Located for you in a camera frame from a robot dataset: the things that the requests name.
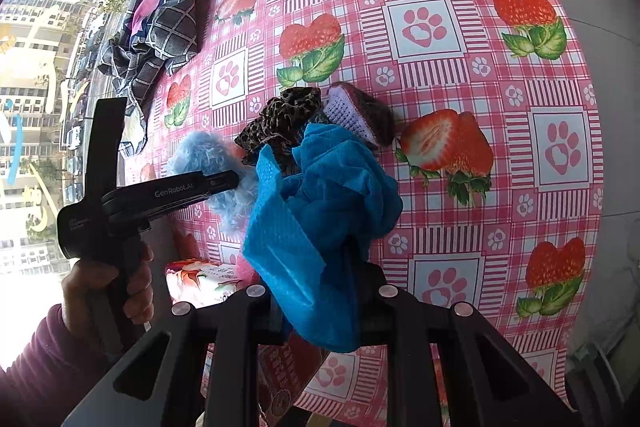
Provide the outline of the purple sleeve forearm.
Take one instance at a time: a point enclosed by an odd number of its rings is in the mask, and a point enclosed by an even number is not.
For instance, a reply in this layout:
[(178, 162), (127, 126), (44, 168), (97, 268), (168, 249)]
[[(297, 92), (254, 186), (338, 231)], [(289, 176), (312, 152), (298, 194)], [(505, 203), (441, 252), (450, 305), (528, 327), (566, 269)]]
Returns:
[(110, 368), (105, 355), (75, 338), (53, 306), (32, 340), (1, 372), (3, 426), (59, 426)]

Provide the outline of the person's left hand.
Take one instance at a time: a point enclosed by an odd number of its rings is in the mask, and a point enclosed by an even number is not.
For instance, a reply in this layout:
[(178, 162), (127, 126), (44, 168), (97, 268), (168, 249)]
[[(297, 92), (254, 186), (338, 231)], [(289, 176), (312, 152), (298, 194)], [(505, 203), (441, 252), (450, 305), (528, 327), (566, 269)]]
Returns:
[[(148, 323), (154, 315), (152, 274), (153, 251), (143, 243), (141, 265), (127, 285), (124, 313), (134, 325)], [(62, 319), (66, 329), (85, 343), (97, 343), (96, 326), (90, 317), (89, 291), (102, 291), (118, 275), (111, 265), (92, 260), (77, 261), (62, 282)]]

